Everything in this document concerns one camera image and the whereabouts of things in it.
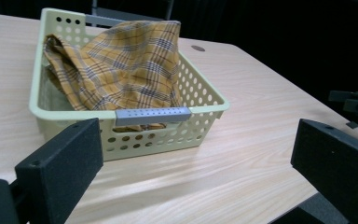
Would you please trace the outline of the yellow plaid cloth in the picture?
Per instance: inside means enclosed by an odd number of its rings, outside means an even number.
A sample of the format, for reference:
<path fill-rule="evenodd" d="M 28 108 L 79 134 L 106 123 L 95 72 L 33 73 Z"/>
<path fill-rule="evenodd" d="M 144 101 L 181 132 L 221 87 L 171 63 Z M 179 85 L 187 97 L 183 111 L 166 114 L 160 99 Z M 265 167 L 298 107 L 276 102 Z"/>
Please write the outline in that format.
<path fill-rule="evenodd" d="M 45 37 L 49 78 L 73 109 L 177 107 L 178 21 L 125 21 L 83 48 Z"/>

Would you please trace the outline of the white metal stand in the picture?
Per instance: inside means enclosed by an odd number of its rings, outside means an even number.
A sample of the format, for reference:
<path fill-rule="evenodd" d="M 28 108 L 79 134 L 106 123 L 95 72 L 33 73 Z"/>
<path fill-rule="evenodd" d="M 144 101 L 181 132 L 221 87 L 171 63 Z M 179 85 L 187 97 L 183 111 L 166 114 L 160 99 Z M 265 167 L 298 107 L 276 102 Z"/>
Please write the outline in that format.
<path fill-rule="evenodd" d="M 163 0 L 163 1 L 166 3 L 164 16 L 153 17 L 145 14 L 99 7 L 98 0 L 93 0 L 91 4 L 91 14 L 87 15 L 87 19 L 95 23 L 97 22 L 102 23 L 103 21 L 115 22 L 115 21 L 138 21 L 138 20 L 147 20 L 147 21 L 168 20 L 172 15 L 174 0 Z"/>

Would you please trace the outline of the pale green perforated plastic basket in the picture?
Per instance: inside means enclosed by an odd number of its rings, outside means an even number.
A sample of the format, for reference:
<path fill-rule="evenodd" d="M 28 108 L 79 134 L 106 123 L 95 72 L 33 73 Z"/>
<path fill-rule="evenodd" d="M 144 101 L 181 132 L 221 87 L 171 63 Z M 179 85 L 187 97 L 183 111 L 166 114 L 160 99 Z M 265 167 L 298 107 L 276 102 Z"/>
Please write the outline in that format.
<path fill-rule="evenodd" d="M 90 24 L 112 26 L 118 21 L 55 8 L 44 8 L 40 21 L 29 108 L 47 141 L 78 121 L 97 118 L 103 157 L 107 161 L 197 147 L 213 122 L 229 108 L 228 100 L 219 90 L 181 55 L 178 70 L 181 107 L 75 111 L 48 79 L 44 38 L 55 34 L 82 47 L 95 36 Z"/>

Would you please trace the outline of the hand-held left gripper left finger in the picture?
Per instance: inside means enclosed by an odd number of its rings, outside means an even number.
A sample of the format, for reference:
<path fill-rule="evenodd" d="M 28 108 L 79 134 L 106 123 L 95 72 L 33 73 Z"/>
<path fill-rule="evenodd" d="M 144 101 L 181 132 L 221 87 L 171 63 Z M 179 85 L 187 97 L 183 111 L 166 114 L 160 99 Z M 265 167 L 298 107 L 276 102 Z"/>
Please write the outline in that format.
<path fill-rule="evenodd" d="M 22 224 L 64 224 L 103 167 L 97 119 L 72 124 L 15 166 Z"/>

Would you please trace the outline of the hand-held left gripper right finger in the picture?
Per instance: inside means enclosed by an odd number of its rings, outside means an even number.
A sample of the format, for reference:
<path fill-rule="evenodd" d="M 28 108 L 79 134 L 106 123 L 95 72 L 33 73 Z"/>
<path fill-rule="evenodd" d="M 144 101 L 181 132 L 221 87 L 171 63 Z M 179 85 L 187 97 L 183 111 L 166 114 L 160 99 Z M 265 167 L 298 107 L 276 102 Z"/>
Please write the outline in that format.
<path fill-rule="evenodd" d="M 291 164 L 351 224 L 358 224 L 358 139 L 301 119 Z"/>

